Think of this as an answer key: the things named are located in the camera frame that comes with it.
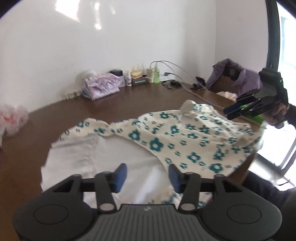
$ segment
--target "wooden table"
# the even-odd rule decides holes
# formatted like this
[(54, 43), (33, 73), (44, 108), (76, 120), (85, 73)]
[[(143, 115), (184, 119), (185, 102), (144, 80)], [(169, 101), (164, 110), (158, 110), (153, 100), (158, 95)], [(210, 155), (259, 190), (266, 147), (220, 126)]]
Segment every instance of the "wooden table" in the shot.
[[(196, 93), (223, 107), (232, 104), (210, 91)], [(40, 168), (45, 164), (51, 143), (63, 131), (88, 117), (111, 123), (148, 112), (178, 110), (188, 99), (204, 103), (183, 88), (169, 90), (161, 84), (146, 84), (121, 88), (119, 93), (96, 101), (83, 97), (64, 100), (31, 113), (29, 122), (18, 134), (4, 138), (0, 151), (0, 240), (18, 240), (12, 226), (13, 213), (22, 203), (40, 194)], [(241, 118), (235, 121), (247, 122)], [(250, 124), (254, 131), (258, 130), (257, 125)], [(231, 175), (233, 180), (242, 180), (254, 155)]]

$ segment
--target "sunlight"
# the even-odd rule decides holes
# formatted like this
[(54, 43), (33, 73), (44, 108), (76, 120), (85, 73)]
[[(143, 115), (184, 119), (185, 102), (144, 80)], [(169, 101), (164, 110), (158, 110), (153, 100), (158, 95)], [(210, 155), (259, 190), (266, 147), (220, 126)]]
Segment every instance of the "sunlight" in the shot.
[(77, 16), (79, 2), (80, 0), (57, 0), (57, 3), (55, 5), (56, 11), (79, 22), (79, 19)]

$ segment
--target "plastic bag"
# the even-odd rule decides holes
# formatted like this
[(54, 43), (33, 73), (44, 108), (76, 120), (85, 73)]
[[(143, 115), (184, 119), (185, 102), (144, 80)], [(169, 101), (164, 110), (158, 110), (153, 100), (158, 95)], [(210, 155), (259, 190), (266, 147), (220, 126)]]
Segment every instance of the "plastic bag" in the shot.
[(0, 106), (0, 137), (16, 134), (28, 121), (29, 113), (24, 106)]

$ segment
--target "purple clothing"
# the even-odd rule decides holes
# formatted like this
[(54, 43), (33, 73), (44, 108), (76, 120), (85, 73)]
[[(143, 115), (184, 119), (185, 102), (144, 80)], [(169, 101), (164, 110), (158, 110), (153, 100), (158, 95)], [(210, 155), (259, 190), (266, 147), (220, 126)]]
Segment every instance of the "purple clothing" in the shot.
[(262, 82), (260, 80), (260, 76), (258, 73), (244, 69), (238, 63), (233, 62), (231, 59), (224, 59), (213, 66), (212, 75), (209, 77), (206, 83), (206, 87), (208, 89), (210, 89), (213, 86), (213, 84), (219, 79), (219, 77), (223, 74), (223, 71), (226, 66), (241, 69), (238, 79), (232, 85), (233, 87), (238, 87), (238, 96), (250, 90), (260, 89), (262, 87)]
[(250, 90), (261, 89), (262, 82), (258, 73), (252, 70), (244, 69), (240, 72), (239, 77), (232, 86), (239, 87), (238, 96), (240, 96)]

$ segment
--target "soap bottle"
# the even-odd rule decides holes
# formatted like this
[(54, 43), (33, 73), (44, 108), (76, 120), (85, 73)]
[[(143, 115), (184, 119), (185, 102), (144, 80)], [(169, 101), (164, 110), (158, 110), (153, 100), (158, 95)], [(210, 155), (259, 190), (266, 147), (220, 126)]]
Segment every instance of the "soap bottle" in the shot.
[(155, 64), (155, 67), (154, 67), (154, 78), (153, 78), (153, 82), (155, 84), (159, 84), (159, 69), (157, 67), (157, 63)]
[(129, 70), (126, 72), (126, 86), (131, 86), (131, 74)]

